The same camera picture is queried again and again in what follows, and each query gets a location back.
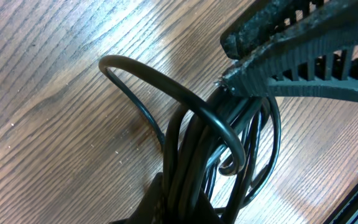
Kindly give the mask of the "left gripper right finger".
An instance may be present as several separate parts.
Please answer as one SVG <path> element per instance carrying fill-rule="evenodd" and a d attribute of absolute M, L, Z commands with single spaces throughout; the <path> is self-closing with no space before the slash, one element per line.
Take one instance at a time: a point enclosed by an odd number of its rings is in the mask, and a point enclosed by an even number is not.
<path fill-rule="evenodd" d="M 223 224 L 204 192 L 200 192 L 194 211 L 195 224 Z"/>

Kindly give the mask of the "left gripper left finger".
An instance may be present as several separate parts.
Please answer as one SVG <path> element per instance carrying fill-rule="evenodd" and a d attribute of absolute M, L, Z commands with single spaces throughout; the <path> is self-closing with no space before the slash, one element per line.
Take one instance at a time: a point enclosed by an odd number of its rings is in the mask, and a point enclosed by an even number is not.
<path fill-rule="evenodd" d="M 162 180 L 162 173 L 157 173 L 134 213 L 109 224 L 162 224 L 165 218 Z"/>

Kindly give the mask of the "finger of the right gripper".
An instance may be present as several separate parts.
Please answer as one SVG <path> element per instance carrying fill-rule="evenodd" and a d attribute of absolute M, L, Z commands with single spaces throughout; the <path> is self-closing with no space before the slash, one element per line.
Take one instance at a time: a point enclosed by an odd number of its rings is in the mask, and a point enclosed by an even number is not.
<path fill-rule="evenodd" d="M 220 43 L 225 54 L 240 60 L 258 46 L 268 42 L 275 34 L 297 23 L 296 12 L 302 18 L 321 8 L 326 1 L 254 1 L 221 35 Z"/>
<path fill-rule="evenodd" d="M 234 96 L 305 96 L 358 102 L 358 23 L 329 29 L 297 24 L 222 40 L 236 62 L 221 77 Z"/>

